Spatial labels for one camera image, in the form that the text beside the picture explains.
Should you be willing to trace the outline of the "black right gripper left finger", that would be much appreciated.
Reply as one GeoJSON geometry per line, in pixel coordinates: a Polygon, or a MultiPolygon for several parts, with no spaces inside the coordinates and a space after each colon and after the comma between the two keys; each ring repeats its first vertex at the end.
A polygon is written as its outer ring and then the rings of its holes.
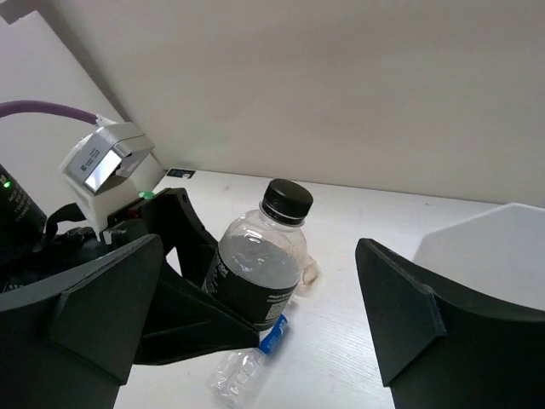
{"type": "Polygon", "coordinates": [[[1,406],[112,408],[128,381],[163,260],[147,235],[1,295],[1,406]]]}

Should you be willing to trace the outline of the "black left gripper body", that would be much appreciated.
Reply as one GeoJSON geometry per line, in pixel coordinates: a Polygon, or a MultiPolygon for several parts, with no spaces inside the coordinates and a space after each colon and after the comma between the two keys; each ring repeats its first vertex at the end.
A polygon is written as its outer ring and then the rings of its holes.
{"type": "Polygon", "coordinates": [[[59,232],[62,222],[82,222],[76,204],[66,204],[51,216],[25,195],[1,197],[1,292],[7,293],[73,269],[86,274],[110,267],[111,253],[146,235],[141,222],[117,220],[97,235],[93,228],[59,232]]]}

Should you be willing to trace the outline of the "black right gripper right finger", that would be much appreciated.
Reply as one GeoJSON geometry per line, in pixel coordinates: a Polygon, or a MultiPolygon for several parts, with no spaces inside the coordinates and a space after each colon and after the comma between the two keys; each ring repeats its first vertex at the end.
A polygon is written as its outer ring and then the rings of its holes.
{"type": "Polygon", "coordinates": [[[541,408],[544,313],[458,284],[373,239],[355,259],[397,408],[541,408]]]}

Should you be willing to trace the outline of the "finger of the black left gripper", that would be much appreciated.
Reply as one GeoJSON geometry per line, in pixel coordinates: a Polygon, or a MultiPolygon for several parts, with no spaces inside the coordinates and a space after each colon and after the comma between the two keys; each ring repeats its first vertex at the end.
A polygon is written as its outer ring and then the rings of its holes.
{"type": "Polygon", "coordinates": [[[165,188],[141,202],[140,217],[149,233],[158,235],[163,251],[176,250],[181,277],[201,288],[218,241],[201,222],[184,188],[165,188]]]}
{"type": "Polygon", "coordinates": [[[258,331],[229,308],[179,278],[158,281],[134,363],[161,366],[258,345],[258,331]]]}

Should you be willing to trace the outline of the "black label water bottle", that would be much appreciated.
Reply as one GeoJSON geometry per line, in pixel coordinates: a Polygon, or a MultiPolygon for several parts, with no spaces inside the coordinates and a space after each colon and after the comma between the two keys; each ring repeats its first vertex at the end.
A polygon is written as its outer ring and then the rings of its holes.
{"type": "Polygon", "coordinates": [[[305,269],[301,227],[312,205],[303,186],[271,180],[259,207],[231,222],[222,235],[203,290],[259,332],[273,327],[305,269]]]}

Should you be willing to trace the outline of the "white octagonal bin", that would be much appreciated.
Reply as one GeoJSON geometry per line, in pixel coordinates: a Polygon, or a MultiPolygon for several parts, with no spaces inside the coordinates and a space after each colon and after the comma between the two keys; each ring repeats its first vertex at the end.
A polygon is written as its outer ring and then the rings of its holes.
{"type": "Polygon", "coordinates": [[[544,209],[505,204],[423,236],[413,262],[488,296],[544,310],[544,209]]]}

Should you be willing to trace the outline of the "dark table corner label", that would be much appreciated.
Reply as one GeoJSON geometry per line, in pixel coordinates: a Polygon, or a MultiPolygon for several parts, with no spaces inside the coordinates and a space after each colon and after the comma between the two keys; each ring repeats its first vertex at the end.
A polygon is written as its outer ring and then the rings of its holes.
{"type": "Polygon", "coordinates": [[[181,179],[191,179],[194,176],[194,174],[195,174],[194,170],[172,168],[167,172],[166,176],[176,177],[181,179]]]}

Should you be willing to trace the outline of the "blue label water bottle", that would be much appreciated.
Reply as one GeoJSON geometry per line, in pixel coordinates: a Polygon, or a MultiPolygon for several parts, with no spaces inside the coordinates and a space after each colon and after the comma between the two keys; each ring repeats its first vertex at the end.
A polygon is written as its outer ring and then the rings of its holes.
{"type": "Polygon", "coordinates": [[[230,408],[242,407],[257,392],[263,373],[289,329],[288,317],[281,314],[258,347],[226,354],[209,380],[209,389],[216,399],[230,408]]]}

